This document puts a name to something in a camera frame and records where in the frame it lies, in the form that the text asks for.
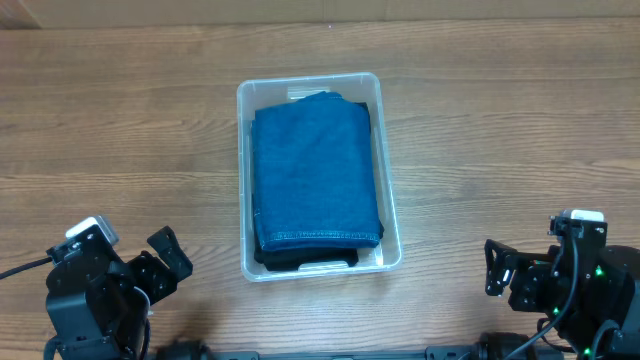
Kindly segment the black cloth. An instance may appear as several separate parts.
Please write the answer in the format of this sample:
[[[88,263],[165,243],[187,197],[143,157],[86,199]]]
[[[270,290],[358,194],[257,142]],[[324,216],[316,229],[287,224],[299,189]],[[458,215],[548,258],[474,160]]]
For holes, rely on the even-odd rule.
[[[270,272],[297,271],[303,265],[360,261],[358,251],[376,248],[385,228],[379,219],[254,219],[254,259]]]
[[[366,102],[355,102],[354,104],[363,109],[366,114],[367,121],[370,121],[370,112]]]

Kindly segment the blue denim cloth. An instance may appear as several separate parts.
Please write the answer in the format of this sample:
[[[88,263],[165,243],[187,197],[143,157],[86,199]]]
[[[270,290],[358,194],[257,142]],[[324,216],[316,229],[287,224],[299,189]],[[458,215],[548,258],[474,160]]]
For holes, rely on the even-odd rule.
[[[371,127],[336,92],[256,111],[254,219],[380,220]]]

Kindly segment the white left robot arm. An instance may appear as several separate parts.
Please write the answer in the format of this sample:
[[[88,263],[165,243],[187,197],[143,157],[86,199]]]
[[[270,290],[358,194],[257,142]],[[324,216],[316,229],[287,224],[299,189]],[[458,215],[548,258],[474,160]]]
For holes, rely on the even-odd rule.
[[[193,265],[174,231],[165,226],[143,251],[125,262],[114,250],[116,232],[89,217],[47,251],[54,268],[46,279],[46,310],[56,331],[43,357],[143,359],[150,342],[151,307],[173,294]]]

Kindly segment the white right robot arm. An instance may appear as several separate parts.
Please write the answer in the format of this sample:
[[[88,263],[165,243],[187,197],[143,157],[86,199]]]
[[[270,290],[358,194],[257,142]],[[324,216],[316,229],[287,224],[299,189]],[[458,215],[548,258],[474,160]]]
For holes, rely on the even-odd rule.
[[[544,254],[485,243],[486,294],[509,290],[513,310],[545,316],[505,358],[534,357],[534,344],[550,330],[580,359],[638,358],[638,249],[607,244],[608,224],[598,211],[565,210],[551,217],[548,233],[558,242]]]

